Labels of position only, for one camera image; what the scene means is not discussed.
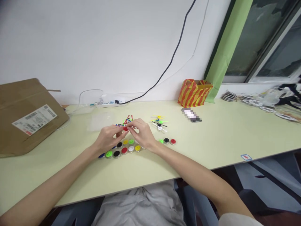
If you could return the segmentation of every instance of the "red and white sticker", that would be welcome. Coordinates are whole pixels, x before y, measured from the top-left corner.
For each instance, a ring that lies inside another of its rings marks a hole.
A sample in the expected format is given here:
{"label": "red and white sticker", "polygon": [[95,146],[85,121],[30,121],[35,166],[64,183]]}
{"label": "red and white sticker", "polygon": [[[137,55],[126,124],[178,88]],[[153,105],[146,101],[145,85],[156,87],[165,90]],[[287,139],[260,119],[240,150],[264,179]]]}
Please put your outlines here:
{"label": "red and white sticker", "polygon": [[57,114],[48,105],[44,105],[12,124],[31,136],[55,117]]}
{"label": "red and white sticker", "polygon": [[249,156],[249,155],[247,155],[247,154],[243,154],[243,155],[240,155],[242,158],[243,158],[243,160],[245,160],[245,161],[250,161],[250,160],[252,160],[252,158]]}

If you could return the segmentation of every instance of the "white sleeve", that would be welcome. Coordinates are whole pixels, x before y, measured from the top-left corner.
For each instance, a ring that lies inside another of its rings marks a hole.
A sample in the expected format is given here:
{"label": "white sleeve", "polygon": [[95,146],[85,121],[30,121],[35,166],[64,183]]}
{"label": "white sleeve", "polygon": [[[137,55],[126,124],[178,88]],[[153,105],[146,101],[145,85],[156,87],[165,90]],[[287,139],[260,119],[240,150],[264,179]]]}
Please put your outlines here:
{"label": "white sleeve", "polygon": [[225,213],[219,219],[219,226],[263,226],[257,220],[238,213]]}

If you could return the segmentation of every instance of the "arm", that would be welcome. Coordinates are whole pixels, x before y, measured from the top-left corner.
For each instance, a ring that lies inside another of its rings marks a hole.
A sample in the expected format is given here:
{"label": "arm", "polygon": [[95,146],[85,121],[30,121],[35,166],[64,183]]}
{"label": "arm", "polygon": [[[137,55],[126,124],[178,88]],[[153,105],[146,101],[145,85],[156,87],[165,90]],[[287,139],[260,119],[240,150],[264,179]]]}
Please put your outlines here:
{"label": "arm", "polygon": [[[142,119],[135,119],[127,127],[143,147],[164,159],[191,187],[208,197],[220,216],[224,213],[239,213],[254,218],[226,181],[199,163],[156,141],[149,125]],[[131,127],[138,128],[139,133]]]}
{"label": "arm", "polygon": [[85,168],[127,134],[122,127],[104,127],[94,144],[0,217],[0,225],[39,225]]}

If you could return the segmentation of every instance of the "blue cap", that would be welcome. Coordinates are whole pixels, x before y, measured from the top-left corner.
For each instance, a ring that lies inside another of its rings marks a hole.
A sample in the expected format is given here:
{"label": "blue cap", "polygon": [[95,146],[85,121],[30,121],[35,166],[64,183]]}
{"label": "blue cap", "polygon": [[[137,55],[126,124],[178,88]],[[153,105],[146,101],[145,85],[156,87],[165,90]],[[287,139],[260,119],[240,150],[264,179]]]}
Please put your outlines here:
{"label": "blue cap", "polygon": [[104,154],[105,153],[101,154],[98,158],[101,159],[102,157],[104,157]]}

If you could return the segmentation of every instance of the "person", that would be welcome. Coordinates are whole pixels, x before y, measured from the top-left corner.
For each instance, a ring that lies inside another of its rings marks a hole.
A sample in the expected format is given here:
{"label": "person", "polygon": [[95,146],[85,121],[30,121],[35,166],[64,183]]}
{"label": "person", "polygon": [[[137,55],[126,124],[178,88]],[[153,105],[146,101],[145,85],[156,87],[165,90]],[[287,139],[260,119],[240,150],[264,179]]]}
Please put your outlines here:
{"label": "person", "polygon": [[[96,141],[59,172],[0,217],[1,226],[39,225],[85,168],[119,143],[128,132],[143,147],[165,160],[191,187],[216,206],[219,225],[261,225],[223,179],[192,159],[156,141],[150,127],[135,119],[122,127],[102,128]],[[106,196],[92,225],[185,225],[173,181]]]}

